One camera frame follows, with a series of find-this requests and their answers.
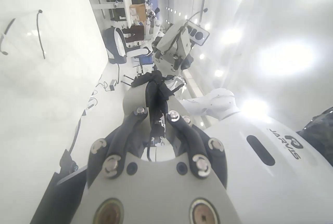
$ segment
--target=black slot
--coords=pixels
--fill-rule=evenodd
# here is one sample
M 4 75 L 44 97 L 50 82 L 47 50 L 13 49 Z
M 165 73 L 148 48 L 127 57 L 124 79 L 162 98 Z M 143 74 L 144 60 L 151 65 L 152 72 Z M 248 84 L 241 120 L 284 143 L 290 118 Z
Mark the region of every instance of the black slot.
M 191 32 L 191 36 L 195 36 L 195 34 L 196 34 L 196 29 L 193 29 L 193 31 Z
M 274 158 L 271 156 L 268 150 L 266 150 L 263 144 L 261 144 L 257 137 L 248 136 L 246 140 L 255 151 L 255 153 L 259 156 L 262 162 L 264 162 L 268 166 L 273 166 L 275 164 Z

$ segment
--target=white robot body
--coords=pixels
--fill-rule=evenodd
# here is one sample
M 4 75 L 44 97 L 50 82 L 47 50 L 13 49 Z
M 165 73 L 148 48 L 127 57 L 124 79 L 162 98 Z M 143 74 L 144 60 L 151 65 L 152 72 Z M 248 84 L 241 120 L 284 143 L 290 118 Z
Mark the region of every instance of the white robot body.
M 226 190 L 244 224 L 333 223 L 333 168 L 297 133 L 271 118 L 250 120 L 243 113 L 205 133 L 225 147 Z M 250 145 L 254 137 L 273 165 L 259 157 L 260 147 Z

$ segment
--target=white wall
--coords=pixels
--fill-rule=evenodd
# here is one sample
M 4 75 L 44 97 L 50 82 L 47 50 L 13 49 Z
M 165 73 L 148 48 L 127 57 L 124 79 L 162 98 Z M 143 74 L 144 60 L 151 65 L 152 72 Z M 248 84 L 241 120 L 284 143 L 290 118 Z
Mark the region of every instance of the white wall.
M 2 223 L 28 223 L 107 62 L 89 0 L 0 0 Z M 46 59 L 36 34 L 36 15 Z

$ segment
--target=white ceiling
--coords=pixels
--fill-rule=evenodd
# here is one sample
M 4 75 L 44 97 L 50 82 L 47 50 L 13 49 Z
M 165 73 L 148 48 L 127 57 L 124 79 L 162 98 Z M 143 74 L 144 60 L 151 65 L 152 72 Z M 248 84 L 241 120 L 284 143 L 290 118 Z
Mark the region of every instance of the white ceiling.
M 159 0 L 164 26 L 201 3 Z M 240 107 L 263 100 L 271 117 L 294 130 L 332 106 L 333 0 L 205 0 L 204 7 L 201 26 L 209 24 L 211 35 L 191 52 L 190 68 L 204 93 L 228 88 Z

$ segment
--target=power adapter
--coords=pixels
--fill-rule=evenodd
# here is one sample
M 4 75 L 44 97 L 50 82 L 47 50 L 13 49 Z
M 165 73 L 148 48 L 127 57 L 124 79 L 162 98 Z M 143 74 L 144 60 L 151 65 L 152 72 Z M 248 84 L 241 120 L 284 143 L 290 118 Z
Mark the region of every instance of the power adapter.
M 110 91 L 114 91 L 114 87 L 117 85 L 117 82 L 115 79 L 112 79 L 110 83 Z

